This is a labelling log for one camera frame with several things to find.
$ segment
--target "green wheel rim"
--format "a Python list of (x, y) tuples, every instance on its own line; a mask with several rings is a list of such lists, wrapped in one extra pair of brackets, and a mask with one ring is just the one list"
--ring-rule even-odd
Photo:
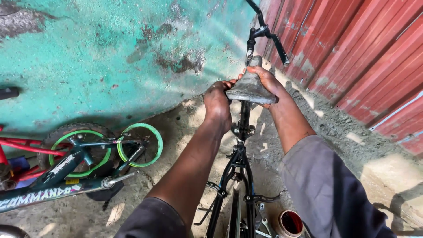
[[(53, 145), (53, 147), (51, 148), (51, 150), (56, 149), (56, 146), (58, 144), (60, 144), (64, 139), (66, 139), (66, 138), (68, 138), (70, 136), (73, 136), (75, 134), (79, 134), (79, 133), (91, 133), (91, 134), (94, 134), (96, 136), (104, 137), (103, 134), (101, 134), (99, 132), (96, 132), (96, 131), (93, 131), (93, 130), (77, 130), (77, 131), (73, 131), (73, 132), (71, 132), (69, 134), (66, 134), (66, 135), (62, 136), (58, 141), (56, 141), (56, 143)], [(78, 177), (88, 176), (92, 171), (96, 170), (97, 168), (99, 168), (100, 166), (102, 166), (103, 164), (105, 164), (109, 160), (111, 153), (112, 153), (112, 149), (111, 148), (108, 148), (106, 155), (104, 156), (103, 160), (98, 165), (96, 165), (92, 169), (87, 170), (87, 171), (84, 171), (84, 172), (80, 172), (80, 173), (78, 173), (78, 172), (72, 172), (72, 173), (68, 174), (68, 177), (78, 178)], [(50, 162), (50, 165), (53, 165), (54, 164), (54, 155), (49, 155), (49, 162)]]
[[(123, 133), (128, 132), (129, 130), (134, 129), (134, 128), (137, 128), (137, 127), (143, 127), (143, 128), (149, 129), (156, 136), (156, 139), (157, 139), (157, 141), (159, 143), (159, 148), (157, 150), (156, 157), (154, 157), (153, 160), (151, 160), (148, 163), (135, 163), (135, 162), (131, 162), (129, 164), (132, 167), (141, 168), (141, 167), (149, 166), (150, 164), (152, 164), (152, 163), (154, 163), (154, 162), (157, 161), (157, 159), (160, 157), (160, 155), (162, 154), (162, 151), (163, 151), (163, 140), (162, 140), (162, 136), (160, 135), (159, 131), (156, 130), (154, 127), (150, 126), (149, 124), (146, 124), (146, 123), (135, 123), (133, 125), (130, 125), (128, 128), (126, 128), (123, 131)], [(118, 144), (118, 153), (119, 153), (119, 156), (121, 157), (121, 159), (123, 161), (126, 162), (128, 160), (128, 157), (124, 153), (122, 143), (119, 143)]]

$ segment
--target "gray sleeve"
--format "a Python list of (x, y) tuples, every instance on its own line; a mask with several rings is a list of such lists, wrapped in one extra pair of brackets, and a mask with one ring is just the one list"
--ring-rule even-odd
[(279, 172), (313, 237), (396, 237), (386, 214), (373, 207), (360, 181), (318, 136), (295, 144)]
[(126, 219), (114, 238), (186, 238), (187, 232), (176, 210), (166, 202), (147, 197)]

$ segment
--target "human hand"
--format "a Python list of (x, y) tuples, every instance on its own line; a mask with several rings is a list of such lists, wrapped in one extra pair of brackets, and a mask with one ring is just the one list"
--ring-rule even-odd
[(222, 134), (229, 131), (232, 123), (229, 100), (225, 91), (231, 89), (236, 82), (236, 79), (217, 81), (204, 94), (204, 105), (206, 106), (206, 117), (204, 121), (218, 122), (222, 129)]
[[(276, 96), (276, 103), (278, 103), (279, 97), (287, 93), (283, 85), (275, 78), (275, 76), (263, 69), (260, 66), (248, 66), (247, 69), (250, 73), (256, 73), (260, 77), (261, 84), (272, 94)], [(238, 75), (238, 79), (241, 79), (243, 74)], [(271, 104), (264, 104), (263, 107), (269, 109)]]

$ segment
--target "red bicycle frame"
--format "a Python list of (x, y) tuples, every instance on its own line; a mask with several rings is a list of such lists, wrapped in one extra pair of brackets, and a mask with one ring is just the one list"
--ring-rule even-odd
[[(0, 137), (0, 163), (9, 164), (6, 155), (3, 151), (2, 146), (9, 146), (17, 149), (22, 149), (26, 151), (36, 152), (36, 153), (43, 153), (43, 154), (49, 154), (49, 155), (56, 155), (56, 159), (60, 159), (62, 156), (66, 154), (66, 151), (58, 151), (58, 150), (51, 150), (51, 149), (42, 149), (37, 147), (32, 147), (30, 145), (40, 145), (42, 141), (39, 140), (32, 140), (32, 139), (21, 139), (21, 138), (10, 138), (10, 137)], [(68, 143), (60, 143), (59, 146), (69, 146)], [(39, 166), (36, 165), (29, 170), (26, 171), (17, 171), (14, 172), (14, 175), (10, 178), (11, 180), (14, 180), (15, 182), (24, 181), (30, 178), (38, 177), (41, 174), (45, 172), (45, 170), (38, 171)]]

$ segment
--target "paint can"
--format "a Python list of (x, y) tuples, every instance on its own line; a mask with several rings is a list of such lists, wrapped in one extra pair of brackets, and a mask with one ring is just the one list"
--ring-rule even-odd
[(272, 224), (276, 233), (285, 238), (297, 238), (304, 230), (301, 218), (292, 210), (282, 211), (272, 220)]

